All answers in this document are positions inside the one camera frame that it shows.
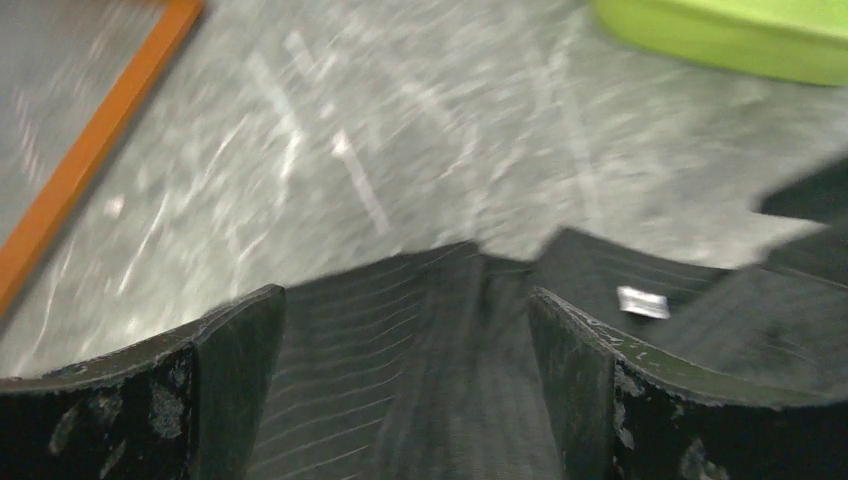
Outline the black pinstriped shirt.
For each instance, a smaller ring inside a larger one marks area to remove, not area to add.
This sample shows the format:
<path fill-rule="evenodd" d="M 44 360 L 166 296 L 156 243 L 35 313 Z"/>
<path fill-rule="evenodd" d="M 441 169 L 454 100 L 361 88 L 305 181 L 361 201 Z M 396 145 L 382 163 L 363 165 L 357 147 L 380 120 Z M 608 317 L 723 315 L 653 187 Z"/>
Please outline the black pinstriped shirt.
<path fill-rule="evenodd" d="M 845 213 L 735 270 L 565 229 L 531 262 L 464 243 L 291 289 L 247 477 L 570 479 L 535 288 L 702 368 L 847 404 Z"/>

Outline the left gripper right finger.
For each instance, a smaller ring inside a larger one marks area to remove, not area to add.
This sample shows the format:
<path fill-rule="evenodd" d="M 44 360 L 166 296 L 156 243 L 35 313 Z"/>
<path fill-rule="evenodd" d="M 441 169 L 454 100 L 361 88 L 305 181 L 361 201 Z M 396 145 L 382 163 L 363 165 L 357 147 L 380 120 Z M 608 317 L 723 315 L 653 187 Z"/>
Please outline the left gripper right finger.
<path fill-rule="evenodd" d="M 711 371 L 551 292 L 527 303 L 570 479 L 843 479 L 847 404 Z"/>

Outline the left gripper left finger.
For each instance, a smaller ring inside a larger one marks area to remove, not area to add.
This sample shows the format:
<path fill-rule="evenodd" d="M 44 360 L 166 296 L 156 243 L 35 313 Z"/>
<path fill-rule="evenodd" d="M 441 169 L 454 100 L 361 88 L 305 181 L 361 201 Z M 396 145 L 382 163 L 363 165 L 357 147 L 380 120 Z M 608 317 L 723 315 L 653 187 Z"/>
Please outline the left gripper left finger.
<path fill-rule="evenodd" d="M 265 286 L 202 318 L 1 383 L 5 479 L 242 479 L 285 324 Z"/>

